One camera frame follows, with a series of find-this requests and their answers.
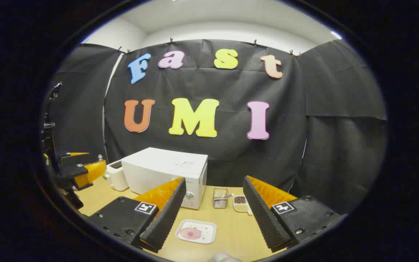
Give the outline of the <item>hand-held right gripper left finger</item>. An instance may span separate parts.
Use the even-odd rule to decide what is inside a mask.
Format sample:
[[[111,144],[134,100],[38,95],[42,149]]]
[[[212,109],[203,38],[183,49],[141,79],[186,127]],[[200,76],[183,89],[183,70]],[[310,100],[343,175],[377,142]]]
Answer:
[[[179,177],[133,199],[119,196],[87,219],[128,245],[157,253],[170,233],[186,192],[186,180]]]

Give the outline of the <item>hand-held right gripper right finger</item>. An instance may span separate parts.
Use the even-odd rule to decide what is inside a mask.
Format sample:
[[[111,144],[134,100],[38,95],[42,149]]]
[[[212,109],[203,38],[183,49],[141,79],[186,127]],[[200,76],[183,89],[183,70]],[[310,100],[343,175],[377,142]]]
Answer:
[[[243,193],[272,252],[318,237],[347,217],[311,195],[296,197],[251,176],[243,179]]]

